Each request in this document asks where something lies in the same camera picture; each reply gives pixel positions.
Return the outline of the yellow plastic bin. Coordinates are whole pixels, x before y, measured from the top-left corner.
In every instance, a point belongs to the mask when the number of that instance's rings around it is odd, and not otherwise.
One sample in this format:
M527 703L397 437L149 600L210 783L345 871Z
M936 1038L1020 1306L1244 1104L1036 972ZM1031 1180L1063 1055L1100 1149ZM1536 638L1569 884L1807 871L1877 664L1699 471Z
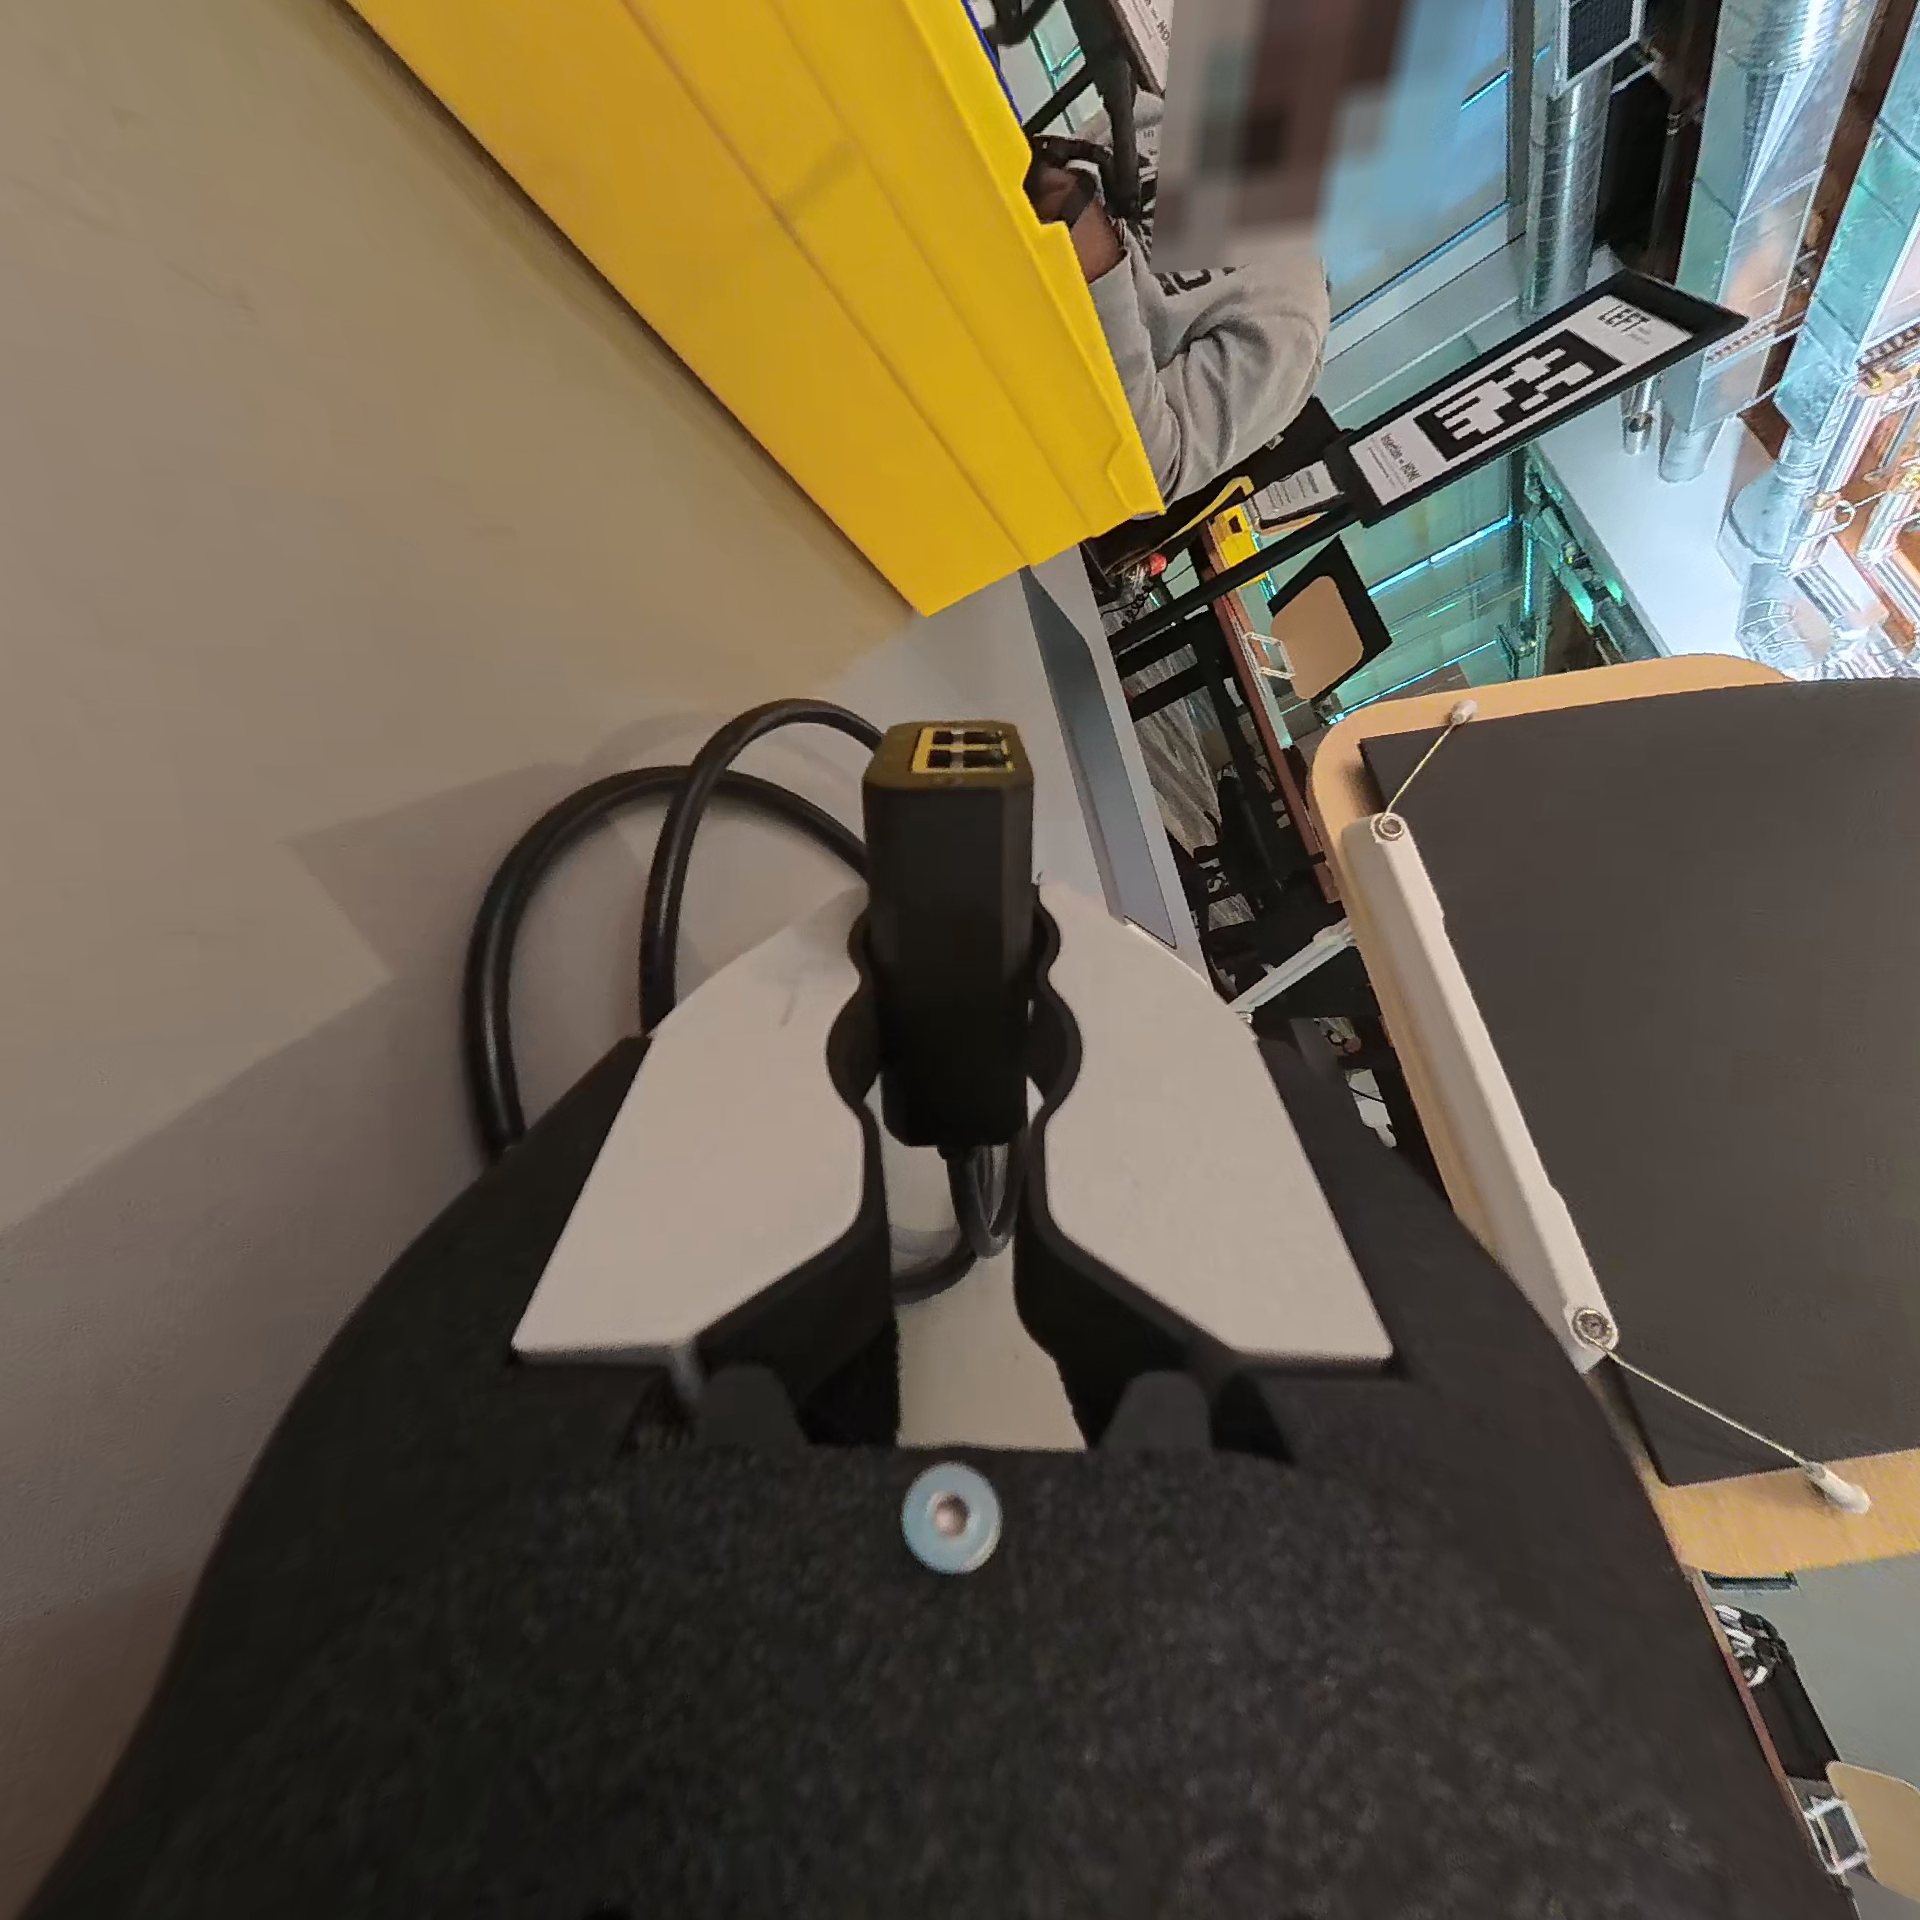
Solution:
M955 1L359 1L919 613L1162 506Z

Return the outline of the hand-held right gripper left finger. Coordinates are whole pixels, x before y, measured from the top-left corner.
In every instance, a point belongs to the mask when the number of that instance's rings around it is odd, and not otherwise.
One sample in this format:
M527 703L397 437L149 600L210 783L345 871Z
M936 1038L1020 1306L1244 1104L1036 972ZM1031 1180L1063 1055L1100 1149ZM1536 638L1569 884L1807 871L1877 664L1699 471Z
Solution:
M651 1368L685 1408L760 1367L818 1434L896 1442L864 910L829 901L661 1022L513 1333L516 1359Z

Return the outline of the black ethernet port adapter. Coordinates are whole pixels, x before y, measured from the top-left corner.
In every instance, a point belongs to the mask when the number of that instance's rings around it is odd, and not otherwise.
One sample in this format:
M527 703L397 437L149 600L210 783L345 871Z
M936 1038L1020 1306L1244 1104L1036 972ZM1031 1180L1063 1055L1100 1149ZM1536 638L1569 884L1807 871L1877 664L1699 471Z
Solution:
M1039 940L1036 774L1015 725L890 727L861 777L882 1116L962 1158L1017 1138Z

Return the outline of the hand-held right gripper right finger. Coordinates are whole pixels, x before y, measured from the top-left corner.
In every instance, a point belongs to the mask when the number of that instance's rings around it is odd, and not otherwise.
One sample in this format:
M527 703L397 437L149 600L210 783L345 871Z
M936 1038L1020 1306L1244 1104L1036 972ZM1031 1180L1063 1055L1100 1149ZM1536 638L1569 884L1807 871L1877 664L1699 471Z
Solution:
M1237 1426L1394 1342L1251 1029L1141 927L1039 904L1015 1306L1095 1449L1144 1378Z

